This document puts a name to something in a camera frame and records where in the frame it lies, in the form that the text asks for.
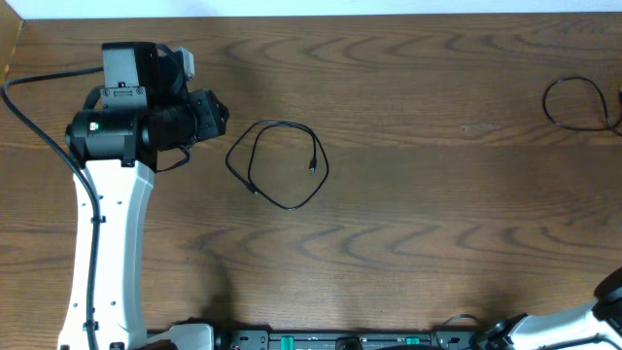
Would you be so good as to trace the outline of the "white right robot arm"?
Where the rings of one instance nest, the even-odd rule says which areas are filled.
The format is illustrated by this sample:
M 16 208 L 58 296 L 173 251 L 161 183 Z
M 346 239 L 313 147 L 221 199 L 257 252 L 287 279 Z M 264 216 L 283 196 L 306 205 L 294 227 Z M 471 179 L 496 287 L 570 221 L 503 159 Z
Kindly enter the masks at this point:
M 484 350 L 621 350 L 621 270 L 610 273 L 587 303 L 547 315 L 523 313 L 476 338 Z

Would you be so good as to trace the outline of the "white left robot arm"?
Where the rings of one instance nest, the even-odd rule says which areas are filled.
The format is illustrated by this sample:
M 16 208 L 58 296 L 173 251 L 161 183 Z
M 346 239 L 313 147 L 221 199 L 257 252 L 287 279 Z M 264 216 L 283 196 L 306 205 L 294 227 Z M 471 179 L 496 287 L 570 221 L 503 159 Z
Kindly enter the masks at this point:
M 104 82 L 65 132 L 78 204 L 70 303 L 61 349 L 212 349 L 214 329 L 188 319 L 148 332 L 142 309 L 142 254 L 157 157 L 187 152 L 225 133 L 216 95 L 189 91 L 194 60 L 184 48 L 150 42 L 102 48 Z

